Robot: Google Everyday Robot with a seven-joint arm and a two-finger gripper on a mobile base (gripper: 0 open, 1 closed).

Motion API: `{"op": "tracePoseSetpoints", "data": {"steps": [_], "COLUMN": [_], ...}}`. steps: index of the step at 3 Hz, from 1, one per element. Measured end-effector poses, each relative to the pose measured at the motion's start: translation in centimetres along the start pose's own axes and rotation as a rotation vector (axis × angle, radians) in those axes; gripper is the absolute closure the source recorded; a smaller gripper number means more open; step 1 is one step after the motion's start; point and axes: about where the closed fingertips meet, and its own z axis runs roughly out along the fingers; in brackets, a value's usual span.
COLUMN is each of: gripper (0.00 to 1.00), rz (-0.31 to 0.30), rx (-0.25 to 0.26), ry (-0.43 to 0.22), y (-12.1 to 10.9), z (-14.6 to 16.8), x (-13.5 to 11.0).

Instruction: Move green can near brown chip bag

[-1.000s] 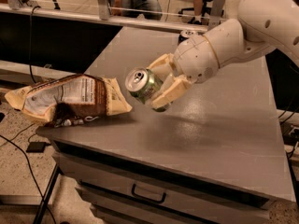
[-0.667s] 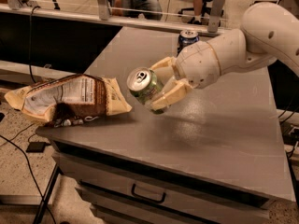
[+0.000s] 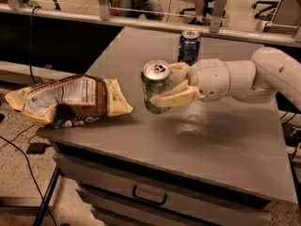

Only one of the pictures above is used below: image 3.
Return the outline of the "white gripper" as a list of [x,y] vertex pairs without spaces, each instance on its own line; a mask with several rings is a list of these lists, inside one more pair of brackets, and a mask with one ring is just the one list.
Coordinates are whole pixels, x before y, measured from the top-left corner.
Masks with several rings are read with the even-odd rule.
[[200,99],[202,102],[219,101],[230,89],[230,72],[225,62],[219,59],[201,59],[191,67],[185,62],[171,63],[173,73],[172,90],[154,94],[150,102],[158,107],[190,105]]

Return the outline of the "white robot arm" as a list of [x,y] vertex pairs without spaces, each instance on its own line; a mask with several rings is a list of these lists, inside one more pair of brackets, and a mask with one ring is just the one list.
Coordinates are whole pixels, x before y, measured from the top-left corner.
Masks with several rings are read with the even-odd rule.
[[282,94],[301,110],[301,64],[273,48],[258,49],[250,60],[201,59],[189,66],[173,63],[173,88],[150,97],[159,107],[175,107],[231,97],[244,103],[267,103]]

